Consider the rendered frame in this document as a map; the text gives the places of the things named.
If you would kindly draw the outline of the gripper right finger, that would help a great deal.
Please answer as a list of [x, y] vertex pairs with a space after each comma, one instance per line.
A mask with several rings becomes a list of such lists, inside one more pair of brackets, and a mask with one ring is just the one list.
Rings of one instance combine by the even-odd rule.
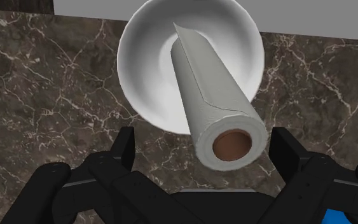
[[306, 150], [284, 127], [272, 129], [268, 156], [286, 185], [259, 224], [322, 224], [329, 209], [358, 224], [358, 165]]

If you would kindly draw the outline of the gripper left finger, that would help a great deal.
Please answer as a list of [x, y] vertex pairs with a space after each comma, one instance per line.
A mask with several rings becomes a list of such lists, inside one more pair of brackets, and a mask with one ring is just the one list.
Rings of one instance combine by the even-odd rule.
[[105, 224], [198, 224], [198, 218], [139, 171], [133, 171], [134, 128], [120, 129], [109, 151], [75, 169], [39, 166], [0, 224], [73, 224], [93, 209]]

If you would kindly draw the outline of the white bowl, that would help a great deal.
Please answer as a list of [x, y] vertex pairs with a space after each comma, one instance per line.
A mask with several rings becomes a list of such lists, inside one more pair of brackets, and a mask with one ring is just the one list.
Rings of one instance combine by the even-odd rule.
[[121, 89], [147, 122], [188, 135], [170, 56], [176, 25], [209, 41], [250, 101], [261, 84], [265, 50], [256, 23], [236, 0], [148, 0], [132, 15], [118, 46]]

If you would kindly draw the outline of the white paper towel roll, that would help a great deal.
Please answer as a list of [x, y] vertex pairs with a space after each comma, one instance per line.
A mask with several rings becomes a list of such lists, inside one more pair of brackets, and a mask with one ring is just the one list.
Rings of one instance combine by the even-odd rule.
[[216, 171], [251, 164], [267, 145], [264, 122], [209, 41], [193, 29], [175, 30], [170, 55], [196, 156]]

